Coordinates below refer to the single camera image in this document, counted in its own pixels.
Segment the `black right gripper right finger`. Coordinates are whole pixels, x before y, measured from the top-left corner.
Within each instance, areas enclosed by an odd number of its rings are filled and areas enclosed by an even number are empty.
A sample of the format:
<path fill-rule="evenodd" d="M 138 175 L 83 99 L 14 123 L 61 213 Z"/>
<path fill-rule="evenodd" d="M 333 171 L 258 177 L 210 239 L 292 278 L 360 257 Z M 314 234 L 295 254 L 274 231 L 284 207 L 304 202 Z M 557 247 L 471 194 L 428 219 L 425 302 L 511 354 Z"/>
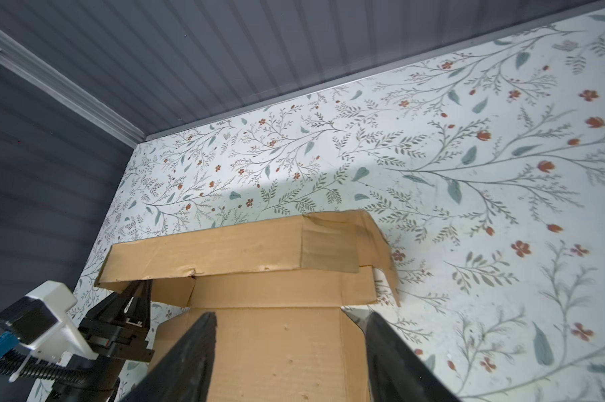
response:
<path fill-rule="evenodd" d="M 364 334 L 373 401 L 458 402 L 379 313 Z"/>

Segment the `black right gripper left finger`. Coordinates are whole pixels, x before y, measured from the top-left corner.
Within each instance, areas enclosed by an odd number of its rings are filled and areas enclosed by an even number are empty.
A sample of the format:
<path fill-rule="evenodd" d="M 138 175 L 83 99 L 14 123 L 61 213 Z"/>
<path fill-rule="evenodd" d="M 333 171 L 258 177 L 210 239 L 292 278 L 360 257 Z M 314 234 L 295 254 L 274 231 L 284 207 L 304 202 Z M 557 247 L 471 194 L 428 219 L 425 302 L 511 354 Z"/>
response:
<path fill-rule="evenodd" d="M 215 364 L 217 318 L 203 314 L 124 398 L 130 402 L 198 402 L 208 397 Z"/>

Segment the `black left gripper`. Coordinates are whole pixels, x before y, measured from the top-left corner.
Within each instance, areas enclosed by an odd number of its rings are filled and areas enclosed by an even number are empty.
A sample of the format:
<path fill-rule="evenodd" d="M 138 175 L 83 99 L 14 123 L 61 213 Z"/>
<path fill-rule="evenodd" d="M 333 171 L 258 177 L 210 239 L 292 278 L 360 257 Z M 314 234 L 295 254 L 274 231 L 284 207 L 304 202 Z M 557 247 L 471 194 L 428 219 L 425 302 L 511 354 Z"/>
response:
<path fill-rule="evenodd" d="M 97 359 L 73 357 L 71 380 L 55 380 L 48 401 L 113 401 L 127 361 L 148 363 L 154 352 L 146 337 L 151 329 L 151 281 L 133 281 L 86 313 L 79 332 Z"/>

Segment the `brown cardboard box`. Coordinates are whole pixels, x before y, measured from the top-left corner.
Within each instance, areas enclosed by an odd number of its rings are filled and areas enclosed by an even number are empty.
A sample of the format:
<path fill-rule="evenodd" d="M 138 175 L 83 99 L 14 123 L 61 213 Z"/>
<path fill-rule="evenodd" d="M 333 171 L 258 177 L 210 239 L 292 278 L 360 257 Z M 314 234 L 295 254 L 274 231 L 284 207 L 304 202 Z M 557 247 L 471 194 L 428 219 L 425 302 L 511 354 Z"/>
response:
<path fill-rule="evenodd" d="M 217 318 L 211 401 L 367 401 L 364 332 L 345 308 L 377 300 L 374 273 L 398 276 L 363 210 L 320 212 L 111 247 L 96 286 L 150 281 L 185 309 L 158 327 L 149 371 L 205 313 Z"/>

